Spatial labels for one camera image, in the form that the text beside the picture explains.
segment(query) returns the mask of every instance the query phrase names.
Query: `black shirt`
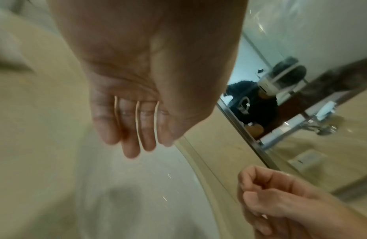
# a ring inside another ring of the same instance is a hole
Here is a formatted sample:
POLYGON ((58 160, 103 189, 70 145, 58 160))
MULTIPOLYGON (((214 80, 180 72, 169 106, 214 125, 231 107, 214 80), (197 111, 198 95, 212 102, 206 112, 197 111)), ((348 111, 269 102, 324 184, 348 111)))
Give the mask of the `black shirt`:
POLYGON ((276 97, 262 99, 258 95, 259 87, 256 82, 240 81, 229 85, 226 95, 233 96, 229 108, 239 121, 244 124, 254 123, 266 127, 278 114, 276 97), (242 113, 238 106, 242 105, 246 111, 242 113))

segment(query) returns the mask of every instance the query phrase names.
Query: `sink basin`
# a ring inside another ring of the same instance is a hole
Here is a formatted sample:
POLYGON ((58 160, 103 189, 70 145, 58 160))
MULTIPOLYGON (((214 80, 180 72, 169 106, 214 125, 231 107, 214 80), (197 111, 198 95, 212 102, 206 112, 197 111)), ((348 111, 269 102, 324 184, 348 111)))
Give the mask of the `sink basin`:
POLYGON ((128 160, 121 147, 104 145, 90 130, 76 196, 85 239, 220 238, 199 180, 175 146, 128 160))

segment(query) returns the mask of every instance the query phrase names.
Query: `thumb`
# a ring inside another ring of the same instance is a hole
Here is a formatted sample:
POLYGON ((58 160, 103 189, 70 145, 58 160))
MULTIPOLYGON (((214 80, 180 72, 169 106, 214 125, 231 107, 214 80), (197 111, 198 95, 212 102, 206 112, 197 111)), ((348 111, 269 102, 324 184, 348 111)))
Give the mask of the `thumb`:
POLYGON ((248 208, 272 217, 286 217, 302 225, 312 225, 321 218, 320 202, 277 189, 245 192, 248 208))

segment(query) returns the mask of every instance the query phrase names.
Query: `human hand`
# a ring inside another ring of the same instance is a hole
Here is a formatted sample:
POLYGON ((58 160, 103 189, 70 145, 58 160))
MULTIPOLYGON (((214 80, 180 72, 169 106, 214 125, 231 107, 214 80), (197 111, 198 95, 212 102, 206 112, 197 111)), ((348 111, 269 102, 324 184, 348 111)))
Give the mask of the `human hand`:
POLYGON ((121 142, 129 158, 140 153, 138 137, 153 150, 158 102, 165 146, 207 118, 232 72, 246 2, 50 0, 89 81, 102 139, 121 142))
POLYGON ((237 195, 256 239, 367 239, 367 218, 282 172, 247 167, 237 195))

